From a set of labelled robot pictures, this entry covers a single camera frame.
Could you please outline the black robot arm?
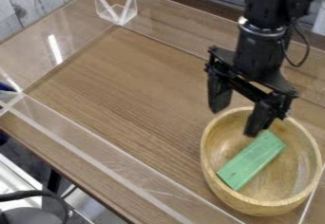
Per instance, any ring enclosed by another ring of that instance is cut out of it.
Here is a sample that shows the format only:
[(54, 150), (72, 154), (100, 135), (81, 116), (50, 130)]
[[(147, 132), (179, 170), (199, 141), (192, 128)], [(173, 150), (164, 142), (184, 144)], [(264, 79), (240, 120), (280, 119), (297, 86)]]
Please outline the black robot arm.
[(244, 0), (238, 18), (235, 51), (210, 47), (206, 63), (208, 106), (216, 113), (238, 92), (252, 103), (243, 134), (254, 137), (274, 120), (287, 116), (295, 88), (280, 73), (288, 61), (290, 37), (298, 31), (297, 20), (307, 15), (313, 0)]

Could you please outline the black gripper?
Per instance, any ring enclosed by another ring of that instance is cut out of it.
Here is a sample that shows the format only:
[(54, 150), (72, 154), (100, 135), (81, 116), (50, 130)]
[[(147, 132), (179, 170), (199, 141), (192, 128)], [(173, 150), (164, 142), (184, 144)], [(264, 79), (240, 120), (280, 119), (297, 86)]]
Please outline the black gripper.
[(208, 107), (215, 114), (228, 105), (232, 91), (254, 103), (243, 134), (255, 137), (274, 119), (287, 116), (297, 90), (280, 73), (290, 33), (284, 29), (242, 30), (234, 51), (208, 48), (206, 63)]

